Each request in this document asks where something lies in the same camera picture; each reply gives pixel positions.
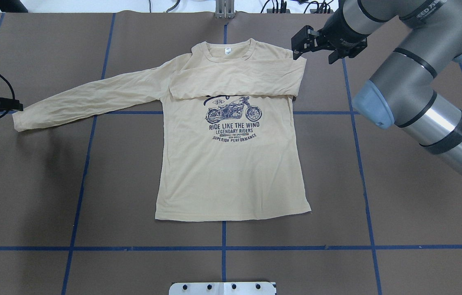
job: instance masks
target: motorcycle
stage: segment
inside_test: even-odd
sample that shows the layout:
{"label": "motorcycle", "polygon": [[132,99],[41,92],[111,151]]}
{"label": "motorcycle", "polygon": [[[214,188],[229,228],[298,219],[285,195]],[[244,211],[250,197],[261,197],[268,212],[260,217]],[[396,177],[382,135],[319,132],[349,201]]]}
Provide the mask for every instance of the motorcycle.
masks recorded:
{"label": "motorcycle", "polygon": [[248,96],[242,96],[229,104],[218,106],[218,108],[210,108],[205,119],[209,124],[218,123],[221,120],[240,119],[245,106],[247,106],[246,118],[249,121],[255,122],[261,118],[262,110],[257,106],[251,106]]}

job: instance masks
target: white floor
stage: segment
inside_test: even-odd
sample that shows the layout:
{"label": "white floor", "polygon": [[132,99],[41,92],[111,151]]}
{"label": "white floor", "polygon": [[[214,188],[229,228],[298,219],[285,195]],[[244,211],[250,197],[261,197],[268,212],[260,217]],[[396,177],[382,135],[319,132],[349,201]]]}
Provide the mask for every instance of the white floor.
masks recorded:
{"label": "white floor", "polygon": [[[176,0],[150,0],[152,12],[164,12],[176,3]],[[21,0],[29,12],[33,13],[94,13],[118,12],[124,10],[149,12],[149,0]],[[259,13],[265,0],[235,0],[234,9],[248,13]],[[307,4],[300,5],[297,1],[289,0],[287,9],[291,13],[303,13]],[[338,0],[332,0],[330,6],[333,10],[338,8]],[[181,0],[172,12],[198,12],[215,11],[215,0]]]}

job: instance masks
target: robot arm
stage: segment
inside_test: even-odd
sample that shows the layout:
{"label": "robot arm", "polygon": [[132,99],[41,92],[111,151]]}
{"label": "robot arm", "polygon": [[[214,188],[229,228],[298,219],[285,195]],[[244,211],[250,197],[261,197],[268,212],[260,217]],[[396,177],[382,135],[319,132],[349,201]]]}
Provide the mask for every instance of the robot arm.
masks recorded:
{"label": "robot arm", "polygon": [[333,50],[330,64],[354,57],[366,37],[398,15],[412,29],[354,97],[354,108],[382,129],[395,124],[462,174],[462,111],[436,93],[433,79],[462,62],[462,0],[346,0],[315,32],[292,39],[293,58]]}

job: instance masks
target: shirt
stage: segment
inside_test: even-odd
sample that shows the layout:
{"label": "shirt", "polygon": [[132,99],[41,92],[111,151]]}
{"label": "shirt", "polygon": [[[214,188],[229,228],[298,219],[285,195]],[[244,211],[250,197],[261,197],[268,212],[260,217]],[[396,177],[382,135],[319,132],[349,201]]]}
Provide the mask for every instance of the shirt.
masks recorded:
{"label": "shirt", "polygon": [[163,65],[89,82],[13,114],[17,131],[160,100],[158,220],[261,220],[307,202],[291,100],[306,60],[249,39],[199,43]]}

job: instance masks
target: shirt sleeve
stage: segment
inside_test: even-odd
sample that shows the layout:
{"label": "shirt sleeve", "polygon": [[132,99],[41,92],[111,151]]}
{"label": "shirt sleeve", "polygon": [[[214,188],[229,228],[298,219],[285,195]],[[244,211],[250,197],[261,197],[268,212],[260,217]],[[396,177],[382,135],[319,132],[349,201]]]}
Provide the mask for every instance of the shirt sleeve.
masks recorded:
{"label": "shirt sleeve", "polygon": [[179,59],[186,56],[178,56],[157,68],[89,82],[36,102],[13,114],[14,128],[25,131],[53,127],[161,99],[169,92]]}

